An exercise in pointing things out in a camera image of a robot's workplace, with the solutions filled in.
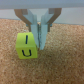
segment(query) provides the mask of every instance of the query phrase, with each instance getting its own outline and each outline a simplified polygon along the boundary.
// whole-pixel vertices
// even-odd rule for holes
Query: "letter on block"
[[[20,59],[37,58],[37,47],[32,32],[18,33],[15,47]]]

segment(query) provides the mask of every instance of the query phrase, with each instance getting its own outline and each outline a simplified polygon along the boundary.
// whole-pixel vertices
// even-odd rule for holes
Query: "cork board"
[[[25,23],[0,19],[0,84],[84,84],[84,26],[53,24],[37,59],[20,60],[15,50]]]

